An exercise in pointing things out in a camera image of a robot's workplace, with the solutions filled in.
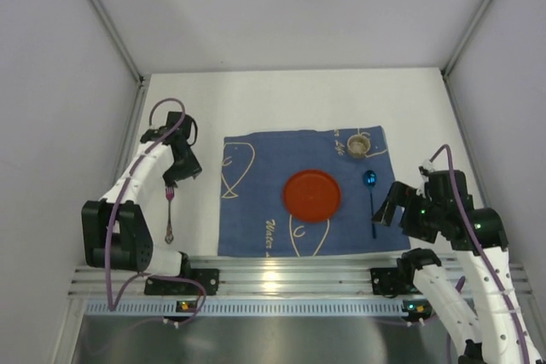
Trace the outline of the pink metallic fork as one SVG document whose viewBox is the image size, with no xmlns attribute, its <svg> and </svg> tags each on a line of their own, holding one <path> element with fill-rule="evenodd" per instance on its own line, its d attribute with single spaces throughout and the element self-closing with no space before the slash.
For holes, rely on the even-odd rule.
<svg viewBox="0 0 546 364">
<path fill-rule="evenodd" d="M 171 221 L 171 205 L 175 196 L 174 188 L 166 187 L 165 193 L 166 193 L 166 200 L 167 200 L 167 224 L 166 224 L 165 242 L 167 245 L 170 245 L 172 241 L 174 240 L 172 221 Z"/>
</svg>

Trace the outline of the blue metallic spoon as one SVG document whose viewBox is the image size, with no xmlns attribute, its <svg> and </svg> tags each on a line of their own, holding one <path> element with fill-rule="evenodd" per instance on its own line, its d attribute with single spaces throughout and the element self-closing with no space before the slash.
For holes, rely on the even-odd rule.
<svg viewBox="0 0 546 364">
<path fill-rule="evenodd" d="M 374 207 L 374 194 L 373 194 L 373 190 L 375 188 L 375 185 L 377 183 L 377 177 L 376 177 L 376 174 L 373 170 L 366 170 L 363 174 L 363 184 L 365 185 L 365 187 L 368 189 L 369 191 L 369 204 L 370 204 L 370 213 L 371 213 L 371 216 L 372 216 L 372 219 L 373 219 L 373 216 L 374 216 L 374 210 L 375 210 L 375 207 Z M 375 226 L 375 223 L 371 222 L 371 232 L 372 232 L 372 238 L 374 240 L 377 239 L 377 231 L 376 231 L 376 226 Z"/>
</svg>

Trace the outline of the speckled ceramic cup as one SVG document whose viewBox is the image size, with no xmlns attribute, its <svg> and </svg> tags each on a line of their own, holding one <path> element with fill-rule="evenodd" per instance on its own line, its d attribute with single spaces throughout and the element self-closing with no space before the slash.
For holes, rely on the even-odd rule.
<svg viewBox="0 0 546 364">
<path fill-rule="evenodd" d="M 367 136 L 355 134 L 348 138 L 346 148 L 352 158 L 363 159 L 371 148 L 371 142 Z"/>
</svg>

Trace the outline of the blue embroidered cloth placemat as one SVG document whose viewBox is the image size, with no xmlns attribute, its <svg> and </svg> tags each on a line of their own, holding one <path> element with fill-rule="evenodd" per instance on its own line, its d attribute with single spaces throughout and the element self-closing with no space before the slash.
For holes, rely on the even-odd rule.
<svg viewBox="0 0 546 364">
<path fill-rule="evenodd" d="M 256 132 L 224 139 L 218 255 L 317 257 L 402 251 L 372 223 L 394 181 L 385 131 Z"/>
</svg>

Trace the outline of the red round plate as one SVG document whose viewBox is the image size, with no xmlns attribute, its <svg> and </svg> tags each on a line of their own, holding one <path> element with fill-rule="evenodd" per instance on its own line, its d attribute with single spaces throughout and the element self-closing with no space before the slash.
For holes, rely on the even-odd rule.
<svg viewBox="0 0 546 364">
<path fill-rule="evenodd" d="M 288 178 L 282 190 L 288 213 L 303 222 L 323 222 L 340 207 L 341 190 L 336 180 L 322 170 L 302 170 Z"/>
</svg>

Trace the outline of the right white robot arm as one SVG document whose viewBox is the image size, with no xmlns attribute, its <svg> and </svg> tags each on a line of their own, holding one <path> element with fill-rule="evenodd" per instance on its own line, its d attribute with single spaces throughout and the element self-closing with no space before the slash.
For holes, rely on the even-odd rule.
<svg viewBox="0 0 546 364">
<path fill-rule="evenodd" d="M 430 244 L 443 236 L 462 266 L 473 301 L 464 300 L 429 248 L 415 248 L 398 258 L 397 283 L 383 295 L 395 298 L 409 289 L 423 295 L 450 336 L 460 363 L 543 363 L 516 295 L 499 214 L 474 207 L 463 172 L 422 170 L 421 175 L 419 188 L 393 182 L 372 223 L 389 226 L 401 209 L 404 235 Z"/>
</svg>

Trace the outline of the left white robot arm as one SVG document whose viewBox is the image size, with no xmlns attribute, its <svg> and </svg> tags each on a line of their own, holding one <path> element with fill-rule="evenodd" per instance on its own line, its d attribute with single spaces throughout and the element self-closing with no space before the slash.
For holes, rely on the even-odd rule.
<svg viewBox="0 0 546 364">
<path fill-rule="evenodd" d="M 202 168 L 192 152 L 197 124 L 188 114 L 169 112 L 166 124 L 148 129 L 122 177 L 99 200 L 81 211 L 84 255 L 93 268 L 187 277 L 189 257 L 154 241 L 154 227 L 145 206 L 159 188 L 174 193 L 177 183 L 196 178 Z"/>
</svg>

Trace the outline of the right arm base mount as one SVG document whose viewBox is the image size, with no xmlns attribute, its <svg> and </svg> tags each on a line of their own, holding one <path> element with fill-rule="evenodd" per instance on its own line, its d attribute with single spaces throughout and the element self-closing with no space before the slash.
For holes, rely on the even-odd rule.
<svg viewBox="0 0 546 364">
<path fill-rule="evenodd" d="M 434 262 L 435 256 L 430 249 L 416 248 L 397 258 L 395 267 L 372 268 L 373 294 L 384 298 L 417 294 L 419 291 L 413 284 L 415 271 Z"/>
</svg>

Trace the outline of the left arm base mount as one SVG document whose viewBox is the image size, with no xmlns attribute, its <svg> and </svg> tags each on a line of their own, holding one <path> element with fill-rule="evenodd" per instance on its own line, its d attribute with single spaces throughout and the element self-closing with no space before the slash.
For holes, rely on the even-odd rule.
<svg viewBox="0 0 546 364">
<path fill-rule="evenodd" d="M 215 296 L 218 291 L 218 269 L 191 269 L 188 278 L 151 276 L 146 279 L 146 296 Z"/>
</svg>

